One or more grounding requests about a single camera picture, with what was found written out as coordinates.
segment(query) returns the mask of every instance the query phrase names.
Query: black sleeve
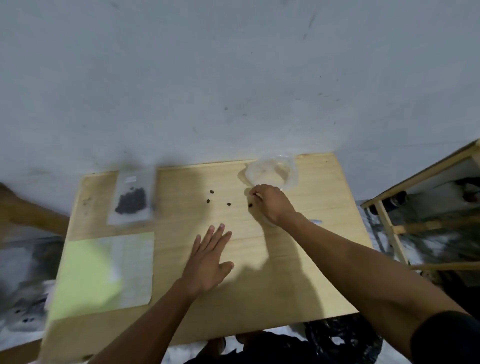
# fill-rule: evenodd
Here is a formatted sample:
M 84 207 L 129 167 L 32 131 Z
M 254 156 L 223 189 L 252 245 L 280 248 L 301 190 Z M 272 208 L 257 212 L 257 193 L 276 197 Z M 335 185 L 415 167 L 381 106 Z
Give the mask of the black sleeve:
M 428 318 L 410 340 L 413 363 L 480 363 L 480 321 L 457 311 Z

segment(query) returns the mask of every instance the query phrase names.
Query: right arm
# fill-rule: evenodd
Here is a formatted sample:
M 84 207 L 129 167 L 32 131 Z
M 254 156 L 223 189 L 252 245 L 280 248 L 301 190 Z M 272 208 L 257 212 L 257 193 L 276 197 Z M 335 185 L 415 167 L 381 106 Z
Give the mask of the right arm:
M 277 187 L 258 185 L 250 195 L 374 329 L 409 359 L 410 338 L 427 318 L 443 311 L 465 312 L 405 265 L 308 221 Z

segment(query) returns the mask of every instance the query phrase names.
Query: person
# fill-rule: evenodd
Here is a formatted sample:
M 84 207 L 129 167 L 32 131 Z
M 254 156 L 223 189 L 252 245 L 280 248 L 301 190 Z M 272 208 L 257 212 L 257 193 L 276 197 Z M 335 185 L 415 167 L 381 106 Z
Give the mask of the person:
M 413 363 L 480 363 L 480 322 L 419 274 L 366 246 L 308 221 L 277 187 L 250 190 L 256 208 L 308 254 L 325 277 L 394 348 Z M 232 236 L 220 224 L 197 235 L 182 276 L 143 316 L 91 360 L 92 364 L 159 364 L 192 302 L 233 269 L 220 264 Z M 322 363 L 305 341 L 273 333 L 238 335 L 242 352 L 219 356 L 210 341 L 192 363 Z

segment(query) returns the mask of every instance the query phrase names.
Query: left arm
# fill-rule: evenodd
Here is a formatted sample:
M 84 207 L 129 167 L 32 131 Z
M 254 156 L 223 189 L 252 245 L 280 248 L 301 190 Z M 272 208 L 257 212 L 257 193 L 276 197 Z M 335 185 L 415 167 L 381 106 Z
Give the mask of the left arm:
M 203 292 L 218 285 L 230 273 L 232 262 L 219 264 L 232 236 L 210 226 L 201 240 L 197 235 L 181 278 L 169 291 L 111 344 L 95 355 L 91 364 L 158 364 L 190 305 Z

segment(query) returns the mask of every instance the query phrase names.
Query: forearm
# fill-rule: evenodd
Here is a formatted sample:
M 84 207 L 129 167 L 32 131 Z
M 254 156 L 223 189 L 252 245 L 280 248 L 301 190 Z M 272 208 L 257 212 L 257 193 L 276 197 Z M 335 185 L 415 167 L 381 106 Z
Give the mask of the forearm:
M 159 364 L 193 302 L 180 281 L 90 361 L 92 364 Z
M 433 314 L 463 310 L 403 264 L 294 214 L 282 221 L 325 277 L 392 345 L 409 356 L 409 339 Z

